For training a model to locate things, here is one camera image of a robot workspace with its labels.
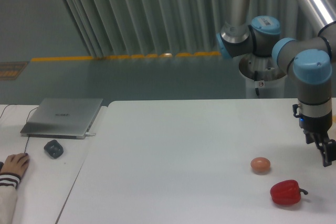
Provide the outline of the white striped sleeve forearm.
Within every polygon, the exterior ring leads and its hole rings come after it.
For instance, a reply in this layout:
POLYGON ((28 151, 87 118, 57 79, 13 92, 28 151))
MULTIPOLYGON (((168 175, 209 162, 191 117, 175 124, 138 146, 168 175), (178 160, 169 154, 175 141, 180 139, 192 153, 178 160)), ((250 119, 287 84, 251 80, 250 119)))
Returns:
POLYGON ((5 168, 6 163, 1 169, 1 223, 12 223, 21 176, 5 168))

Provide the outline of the person's hand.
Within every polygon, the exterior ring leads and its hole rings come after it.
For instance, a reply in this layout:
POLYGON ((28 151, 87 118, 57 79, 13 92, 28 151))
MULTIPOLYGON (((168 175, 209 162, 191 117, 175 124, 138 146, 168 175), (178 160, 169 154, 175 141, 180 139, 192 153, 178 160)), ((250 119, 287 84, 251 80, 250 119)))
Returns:
POLYGON ((8 156, 1 168, 1 175, 15 175, 22 179, 25 175, 22 168, 23 162, 25 161, 25 155, 26 153, 19 153, 8 156))

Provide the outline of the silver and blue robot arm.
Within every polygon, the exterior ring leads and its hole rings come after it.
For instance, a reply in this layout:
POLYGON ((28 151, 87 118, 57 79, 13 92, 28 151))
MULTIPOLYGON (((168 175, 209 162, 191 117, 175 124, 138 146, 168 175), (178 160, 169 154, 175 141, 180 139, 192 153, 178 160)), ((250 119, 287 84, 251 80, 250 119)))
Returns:
POLYGON ((297 41, 280 38, 279 22, 269 16, 246 23, 250 0, 227 0, 226 17, 216 39, 223 57, 252 54, 272 59, 274 66, 297 86, 293 114, 306 136, 315 143, 323 165, 335 161, 335 140, 328 137, 332 125, 332 64, 335 62, 335 8, 329 0, 297 0, 317 36, 297 41))

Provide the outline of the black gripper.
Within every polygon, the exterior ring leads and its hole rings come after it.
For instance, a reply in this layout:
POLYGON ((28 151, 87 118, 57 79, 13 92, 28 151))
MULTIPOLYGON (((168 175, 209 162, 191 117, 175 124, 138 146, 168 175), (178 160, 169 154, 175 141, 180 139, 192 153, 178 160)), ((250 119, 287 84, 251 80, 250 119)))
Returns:
POLYGON ((305 130, 307 144, 315 142, 322 156, 323 167, 332 165, 335 161, 335 140, 330 139, 326 133, 332 126, 331 103, 321 105, 307 105, 296 103, 292 105, 294 117, 299 119, 299 126, 305 130))

